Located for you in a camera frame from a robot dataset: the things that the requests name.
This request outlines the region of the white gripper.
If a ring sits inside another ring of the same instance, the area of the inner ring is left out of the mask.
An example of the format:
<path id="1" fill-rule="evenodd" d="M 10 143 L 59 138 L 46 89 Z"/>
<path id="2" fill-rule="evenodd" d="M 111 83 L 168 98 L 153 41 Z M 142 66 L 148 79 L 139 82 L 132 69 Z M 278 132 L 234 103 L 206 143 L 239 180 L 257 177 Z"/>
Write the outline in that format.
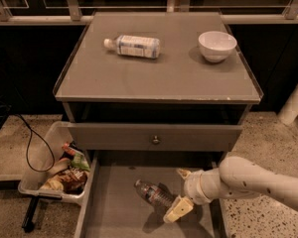
<path id="1" fill-rule="evenodd" d="M 191 173 L 189 170 L 177 169 L 177 174 L 185 180 L 185 196 L 178 195 L 176 197 L 163 217 L 165 223 L 173 223 L 185 216 L 194 208 L 194 204 L 204 205 L 211 202 L 202 189 L 202 177 L 204 173 L 203 170 Z"/>

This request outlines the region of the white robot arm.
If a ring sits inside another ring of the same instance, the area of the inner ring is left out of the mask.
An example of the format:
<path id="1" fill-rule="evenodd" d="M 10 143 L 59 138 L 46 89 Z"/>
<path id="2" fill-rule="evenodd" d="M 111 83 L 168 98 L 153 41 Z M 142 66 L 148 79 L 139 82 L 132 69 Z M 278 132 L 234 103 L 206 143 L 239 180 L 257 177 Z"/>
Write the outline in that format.
<path id="1" fill-rule="evenodd" d="M 298 212 L 298 178 L 276 174 L 242 157 L 225 157 L 209 171 L 177 169 L 184 180 L 184 194 L 178 195 L 163 217 L 173 223 L 194 205 L 215 199 L 246 199 L 265 194 Z"/>

